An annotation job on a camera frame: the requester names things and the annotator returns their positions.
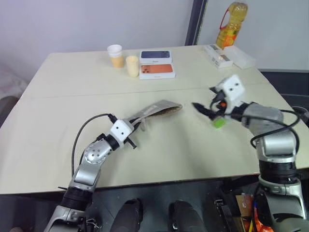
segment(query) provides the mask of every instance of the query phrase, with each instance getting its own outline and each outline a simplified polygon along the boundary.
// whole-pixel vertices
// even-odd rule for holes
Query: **green object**
[[[212,121],[213,125],[215,128],[220,128],[225,124],[225,118],[224,117],[216,117],[213,121]]]

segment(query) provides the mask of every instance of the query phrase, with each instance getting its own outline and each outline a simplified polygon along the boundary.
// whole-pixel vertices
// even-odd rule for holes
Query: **black cable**
[[[255,202],[255,198],[256,198],[256,195],[257,195],[257,192],[258,192],[260,186],[261,186],[261,184],[258,183],[256,188],[255,188],[254,194],[252,196],[251,217],[252,217],[252,225],[253,225],[253,228],[254,228],[255,232],[257,231],[257,229],[256,229],[256,223],[255,223],[255,217],[254,217],[254,202]]]
[[[252,115],[240,115],[240,114],[224,114],[224,115],[227,115],[227,116],[234,116],[234,117],[238,117],[238,118],[242,118],[242,117],[246,117],[246,118],[250,118],[250,119],[259,119],[259,120],[265,120],[265,121],[269,121],[269,122],[273,122],[273,123],[276,123],[276,124],[279,124],[279,125],[282,125],[283,127],[280,128],[280,129],[277,129],[277,130],[272,130],[272,131],[269,131],[269,132],[266,132],[266,133],[262,133],[262,134],[259,134],[255,137],[253,137],[251,140],[250,140],[250,144],[255,148],[255,144],[254,144],[254,141],[258,138],[261,138],[261,137],[264,137],[264,136],[267,136],[267,135],[270,135],[270,134],[274,134],[274,133],[278,133],[278,132],[281,132],[281,131],[285,131],[285,130],[290,130],[294,136],[295,136],[295,140],[296,140],[296,152],[298,152],[298,149],[299,149],[299,137],[297,135],[297,133],[295,132],[295,130],[292,129],[293,126],[295,126],[299,121],[300,121],[300,117],[299,115],[294,112],[294,111],[290,111],[290,110],[280,110],[282,112],[285,112],[285,113],[290,113],[290,114],[293,114],[295,115],[297,118],[296,120],[290,124],[290,125],[286,125],[284,124],[283,122],[280,122],[278,120],[274,120],[274,119],[270,119],[270,118],[266,118],[266,117],[259,117],[259,116],[252,116]]]
[[[84,129],[84,127],[90,122],[92,121],[93,119],[96,119],[98,117],[103,117],[103,116],[108,116],[109,118],[111,118],[113,115],[112,114],[101,114],[101,115],[96,115],[96,116],[93,116],[92,118],[88,119],[83,125],[82,127],[79,129],[77,135],[76,135],[76,138],[75,138],[75,141],[74,141],[74,144],[73,144],[73,148],[72,148],[72,157],[71,157],[71,169],[72,169],[72,176],[74,175],[74,156],[75,156],[75,149],[76,149],[76,144],[77,144],[77,140],[82,132],[82,130]]]
[[[83,155],[84,155],[85,150],[82,152],[81,158],[79,160],[79,165],[81,165],[82,161],[83,161]]]
[[[214,111],[213,109],[212,109],[212,106],[215,104],[215,102],[214,101],[211,101],[211,104],[210,104],[210,106],[209,106],[209,108],[210,108],[210,110],[212,110],[212,111]]]

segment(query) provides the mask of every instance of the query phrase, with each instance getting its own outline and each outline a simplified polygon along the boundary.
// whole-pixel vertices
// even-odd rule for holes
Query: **white paper cup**
[[[122,46],[113,44],[107,47],[107,52],[112,60],[112,65],[115,68],[122,68],[124,66],[124,57],[122,55]]]
[[[128,56],[126,58],[127,72],[131,77],[137,77],[140,72],[139,58],[137,56]]]

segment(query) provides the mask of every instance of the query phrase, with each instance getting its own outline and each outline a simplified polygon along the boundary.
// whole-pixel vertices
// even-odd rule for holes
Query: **white cloth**
[[[12,69],[0,63],[0,99],[7,96],[19,98],[27,85],[27,82],[14,74]]]

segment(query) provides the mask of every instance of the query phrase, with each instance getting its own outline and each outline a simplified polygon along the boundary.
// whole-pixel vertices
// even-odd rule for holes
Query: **bottle label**
[[[223,47],[232,46],[237,37],[237,30],[228,30],[225,36],[225,40],[223,42]]]

